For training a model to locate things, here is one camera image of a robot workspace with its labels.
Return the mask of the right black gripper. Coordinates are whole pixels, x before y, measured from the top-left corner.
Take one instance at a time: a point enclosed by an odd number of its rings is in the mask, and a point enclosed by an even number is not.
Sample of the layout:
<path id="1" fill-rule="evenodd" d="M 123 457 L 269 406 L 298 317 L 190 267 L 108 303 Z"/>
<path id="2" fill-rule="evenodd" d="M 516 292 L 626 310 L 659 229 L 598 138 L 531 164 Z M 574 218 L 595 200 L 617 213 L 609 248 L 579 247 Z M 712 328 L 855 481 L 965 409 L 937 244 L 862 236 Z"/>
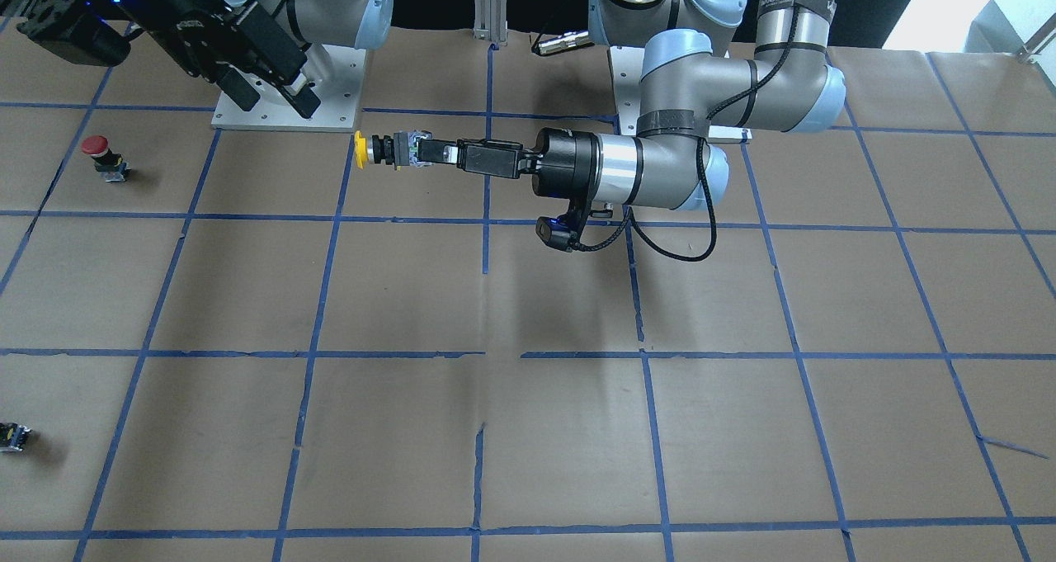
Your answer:
<path id="1" fill-rule="evenodd" d="M 216 85 L 242 111 L 261 96 L 241 72 L 272 87 L 300 117 L 313 117 L 320 100 L 307 85 L 307 55 L 259 5 L 231 10 L 224 0 L 31 0 L 18 30 L 38 46 L 72 64 L 118 65 L 130 38 L 108 24 L 114 7 L 146 31 L 192 77 Z"/>

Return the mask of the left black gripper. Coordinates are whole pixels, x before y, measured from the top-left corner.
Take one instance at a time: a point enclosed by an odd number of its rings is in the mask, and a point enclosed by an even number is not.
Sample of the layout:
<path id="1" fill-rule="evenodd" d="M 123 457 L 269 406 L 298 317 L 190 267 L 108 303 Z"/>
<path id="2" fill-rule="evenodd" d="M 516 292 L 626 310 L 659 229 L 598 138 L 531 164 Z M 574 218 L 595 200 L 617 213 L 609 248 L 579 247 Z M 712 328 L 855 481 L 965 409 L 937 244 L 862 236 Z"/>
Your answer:
<path id="1" fill-rule="evenodd" d="M 532 175 L 538 196 L 591 200 L 596 193 L 597 135 L 544 127 L 535 148 L 494 139 L 420 139 L 420 163 L 454 164 L 467 173 L 498 177 Z"/>

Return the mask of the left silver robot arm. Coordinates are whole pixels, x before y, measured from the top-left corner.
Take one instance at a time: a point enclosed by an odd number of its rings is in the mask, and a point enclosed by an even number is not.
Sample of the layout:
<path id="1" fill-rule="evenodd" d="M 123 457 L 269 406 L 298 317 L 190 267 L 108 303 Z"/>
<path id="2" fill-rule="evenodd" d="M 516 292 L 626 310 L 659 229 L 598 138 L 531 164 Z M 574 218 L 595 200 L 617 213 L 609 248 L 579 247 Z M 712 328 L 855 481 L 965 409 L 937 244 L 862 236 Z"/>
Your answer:
<path id="1" fill-rule="evenodd" d="M 710 147 L 713 125 L 821 132 L 846 98 L 825 52 L 835 0 L 758 0 L 750 59 L 728 56 L 749 0 L 589 0 L 588 38 L 640 46 L 639 114 L 627 135 L 546 127 L 536 146 L 438 140 L 400 133 L 403 166 L 453 164 L 467 173 L 533 177 L 540 196 L 670 210 L 703 210 L 724 193 L 728 164 Z"/>

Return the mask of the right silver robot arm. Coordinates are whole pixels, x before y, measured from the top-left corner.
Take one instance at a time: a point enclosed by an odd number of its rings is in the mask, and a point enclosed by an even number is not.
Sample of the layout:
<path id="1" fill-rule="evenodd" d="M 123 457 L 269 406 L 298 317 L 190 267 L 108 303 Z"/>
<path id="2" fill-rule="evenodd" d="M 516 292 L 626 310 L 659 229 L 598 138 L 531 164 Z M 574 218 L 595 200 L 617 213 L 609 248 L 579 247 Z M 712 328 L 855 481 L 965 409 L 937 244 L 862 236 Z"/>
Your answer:
<path id="1" fill-rule="evenodd" d="M 376 50 L 393 10 L 394 0 L 2 0 L 16 29 L 69 63 L 120 65 L 147 33 L 241 110 L 271 86 L 303 118 L 322 104 L 324 48 Z"/>

